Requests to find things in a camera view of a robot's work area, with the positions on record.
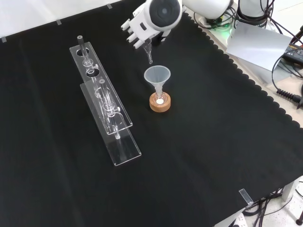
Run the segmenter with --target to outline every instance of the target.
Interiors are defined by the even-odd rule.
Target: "round wooden stand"
[[[156,102],[154,102],[153,100],[153,96],[156,94],[156,93],[153,93],[151,96],[150,96],[150,107],[153,111],[155,112],[158,112],[158,113],[162,113],[162,112],[165,112],[167,111],[169,108],[170,108],[170,96],[169,94],[163,92],[166,97],[167,97],[167,101],[166,103],[164,104],[157,104]]]

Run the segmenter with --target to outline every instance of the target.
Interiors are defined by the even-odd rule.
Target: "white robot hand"
[[[139,48],[146,39],[152,39],[160,32],[162,37],[168,36],[182,16],[182,4],[180,0],[147,0],[133,12],[134,18],[128,19],[122,24],[123,31],[128,29],[128,42],[139,40],[134,47]]]

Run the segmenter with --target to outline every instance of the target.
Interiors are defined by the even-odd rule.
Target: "power strip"
[[[237,218],[232,227],[247,227],[244,215],[241,213]]]

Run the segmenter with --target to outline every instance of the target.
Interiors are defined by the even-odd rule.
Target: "clear acrylic stand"
[[[133,123],[90,42],[74,46],[70,51],[84,81],[80,87],[114,165],[141,156],[128,129]]]

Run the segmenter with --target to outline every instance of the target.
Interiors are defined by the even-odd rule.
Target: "table leg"
[[[302,214],[301,214],[300,218],[298,220],[296,220],[295,222],[299,226],[301,226],[303,224],[303,211],[302,211]]]
[[[292,198],[294,191],[299,184],[299,180],[300,179],[298,178],[284,187],[282,194],[282,199],[284,202],[288,202]]]

